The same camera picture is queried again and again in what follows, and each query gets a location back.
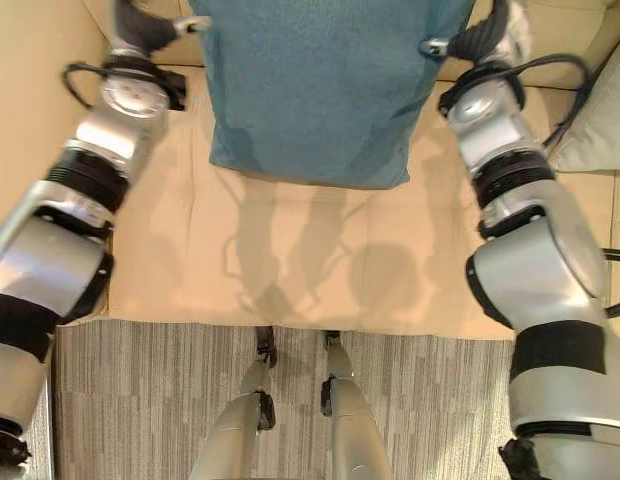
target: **teal cushion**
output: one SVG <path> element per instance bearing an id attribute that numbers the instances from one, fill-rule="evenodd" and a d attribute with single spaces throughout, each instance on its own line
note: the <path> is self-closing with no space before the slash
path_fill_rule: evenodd
<path id="1" fill-rule="evenodd" d="M 190 0 L 216 128 L 210 161 L 303 182 L 390 188 L 438 62 L 472 0 Z"/>

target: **wire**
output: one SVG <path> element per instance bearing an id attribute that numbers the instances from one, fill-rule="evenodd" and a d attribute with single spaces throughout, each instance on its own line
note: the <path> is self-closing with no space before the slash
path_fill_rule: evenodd
<path id="1" fill-rule="evenodd" d="M 92 105 L 90 105 L 81 96 L 81 94 L 78 92 L 75 85 L 70 80 L 70 74 L 73 72 L 96 73 L 102 78 L 105 78 L 108 76 L 116 76 L 116 77 L 122 77 L 122 78 L 129 78 L 132 80 L 141 80 L 143 82 L 150 82 L 163 88 L 164 90 L 166 90 L 166 92 L 168 92 L 169 94 L 172 94 L 175 98 L 180 97 L 180 92 L 175 87 L 170 85 L 170 83 L 168 83 L 167 81 L 161 78 L 158 78 L 156 76 L 151 76 L 149 74 L 144 74 L 144 73 L 128 72 L 125 70 L 118 70 L 114 68 L 95 67 L 94 65 L 88 65 L 86 63 L 69 63 L 68 65 L 66 65 L 66 68 L 63 70 L 63 73 L 61 74 L 61 81 L 63 82 L 63 85 L 66 87 L 68 92 L 70 92 L 70 94 L 81 105 L 83 105 L 83 107 L 86 110 L 92 109 Z"/>
<path id="2" fill-rule="evenodd" d="M 586 65 L 586 63 L 581 57 L 569 53 L 555 53 L 552 55 L 535 58 L 534 60 L 519 65 L 518 67 L 510 68 L 508 70 L 502 70 L 500 72 L 491 73 L 489 75 L 484 75 L 480 78 L 477 78 L 476 80 L 469 82 L 465 86 L 464 90 L 468 91 L 471 88 L 490 80 L 500 80 L 513 75 L 521 75 L 523 72 L 530 68 L 550 65 L 552 63 L 569 63 L 577 67 L 581 72 L 581 85 L 577 89 L 574 101 L 572 102 L 572 106 L 570 107 L 570 110 L 568 110 L 568 113 L 566 113 L 563 119 L 561 119 L 561 121 L 555 125 L 555 129 L 550 134 L 550 136 L 544 140 L 543 146 L 548 147 L 568 128 L 572 120 L 574 120 L 574 118 L 577 116 L 577 113 L 579 113 L 579 110 L 581 109 L 583 104 L 588 99 L 590 91 L 592 90 L 592 85 L 594 84 L 594 76 L 592 75 L 592 72 L 590 71 L 588 65 Z"/>
<path id="3" fill-rule="evenodd" d="M 612 262 L 620 262 L 620 249 L 619 248 L 604 248 L 603 254 L 606 257 L 606 260 L 610 260 Z M 606 313 L 608 314 L 608 318 L 620 317 L 620 302 L 615 305 L 611 305 L 607 307 Z"/>

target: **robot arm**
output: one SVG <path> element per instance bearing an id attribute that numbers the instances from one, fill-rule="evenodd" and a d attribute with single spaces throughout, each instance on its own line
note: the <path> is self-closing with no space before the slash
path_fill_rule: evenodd
<path id="1" fill-rule="evenodd" d="M 517 0 L 423 50 L 474 62 L 441 97 L 482 210 L 486 243 L 468 259 L 487 316 L 516 334 L 515 435 L 500 454 L 515 480 L 620 479 L 620 340 L 602 306 L 604 257 L 576 201 L 521 115 L 516 75 L 530 34 Z"/>
<path id="2" fill-rule="evenodd" d="M 95 307 L 114 265 L 115 214 L 165 134 L 168 110 L 184 108 L 185 79 L 150 55 L 208 24 L 152 17 L 125 0 L 113 8 L 113 49 L 95 69 L 104 77 L 99 101 L 84 103 L 89 112 L 60 160 L 0 226 L 0 469 L 29 456 L 18 437 L 45 381 L 55 326 Z"/>

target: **striped carpet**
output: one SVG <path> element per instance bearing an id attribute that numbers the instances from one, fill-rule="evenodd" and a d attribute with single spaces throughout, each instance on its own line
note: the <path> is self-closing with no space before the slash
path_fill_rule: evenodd
<path id="1" fill-rule="evenodd" d="M 197 448 L 254 355 L 250 328 L 115 320 L 65 327 L 56 355 L 61 479 L 187 479 Z M 254 476 L 331 478 L 319 411 L 321 336 L 275 329 L 277 427 L 257 442 Z M 506 479 L 508 342 L 345 333 L 395 478 Z"/>

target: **robot leg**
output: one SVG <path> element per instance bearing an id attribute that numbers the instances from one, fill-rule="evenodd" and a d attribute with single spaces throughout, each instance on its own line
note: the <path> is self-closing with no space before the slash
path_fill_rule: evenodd
<path id="1" fill-rule="evenodd" d="M 332 478 L 389 480 L 390 463 L 374 416 L 354 381 L 352 364 L 339 332 L 326 332 L 328 380 L 321 389 L 321 410 L 332 417 Z"/>
<path id="2" fill-rule="evenodd" d="M 239 397 L 217 418 L 199 453 L 190 480 L 245 478 L 250 473 L 257 433 L 275 425 L 269 370 L 276 350 L 272 327 L 258 327 L 259 356 L 241 381 Z"/>

